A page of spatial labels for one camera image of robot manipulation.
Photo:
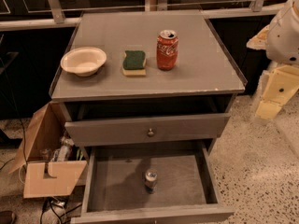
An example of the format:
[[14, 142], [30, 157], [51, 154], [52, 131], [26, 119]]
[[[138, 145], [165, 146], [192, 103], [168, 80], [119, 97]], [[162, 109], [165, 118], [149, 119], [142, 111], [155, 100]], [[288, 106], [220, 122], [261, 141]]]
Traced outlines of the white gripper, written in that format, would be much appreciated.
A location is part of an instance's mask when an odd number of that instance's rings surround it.
[[282, 65], [270, 74], [264, 91], [264, 100], [258, 105], [256, 115], [261, 119], [274, 119], [281, 108], [299, 90], [299, 68]]

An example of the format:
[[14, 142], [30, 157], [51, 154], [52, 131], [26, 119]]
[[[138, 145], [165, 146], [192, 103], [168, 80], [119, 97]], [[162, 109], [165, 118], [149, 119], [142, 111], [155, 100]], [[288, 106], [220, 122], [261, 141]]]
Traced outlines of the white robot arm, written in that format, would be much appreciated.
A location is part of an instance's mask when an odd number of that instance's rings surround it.
[[264, 49], [267, 58], [277, 64], [268, 74], [256, 110], [259, 118], [273, 119], [299, 90], [299, 0], [288, 0], [247, 47]]

